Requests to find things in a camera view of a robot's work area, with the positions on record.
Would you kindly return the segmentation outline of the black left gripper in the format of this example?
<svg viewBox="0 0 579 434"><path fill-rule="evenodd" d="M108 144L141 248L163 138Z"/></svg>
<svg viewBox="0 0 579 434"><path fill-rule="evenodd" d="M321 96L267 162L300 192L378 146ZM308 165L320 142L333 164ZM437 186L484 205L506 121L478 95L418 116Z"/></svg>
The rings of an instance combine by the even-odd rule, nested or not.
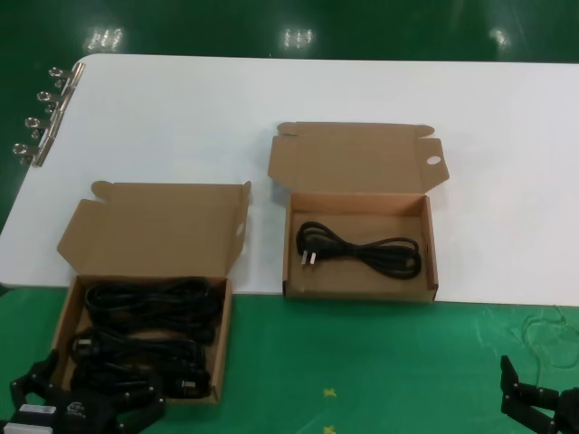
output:
<svg viewBox="0 0 579 434"><path fill-rule="evenodd" d="M165 416L163 383L157 374L151 373L144 387L116 396L84 389L65 391L51 382L58 362L59 352L52 349L44 360L10 383L16 408L28 403L30 393L44 399L43 406L47 407L26 412L27 433L123 433L145 430Z"/></svg>

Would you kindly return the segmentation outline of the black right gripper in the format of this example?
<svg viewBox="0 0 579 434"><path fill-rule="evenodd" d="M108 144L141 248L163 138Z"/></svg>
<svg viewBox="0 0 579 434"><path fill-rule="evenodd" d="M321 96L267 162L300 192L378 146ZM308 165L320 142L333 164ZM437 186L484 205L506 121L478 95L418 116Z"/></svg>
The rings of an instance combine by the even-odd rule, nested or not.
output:
<svg viewBox="0 0 579 434"><path fill-rule="evenodd" d="M523 383L506 355L500 358L501 411L526 428L556 428L558 432L578 434L577 387L558 391ZM549 417L538 409L551 410Z"/></svg>

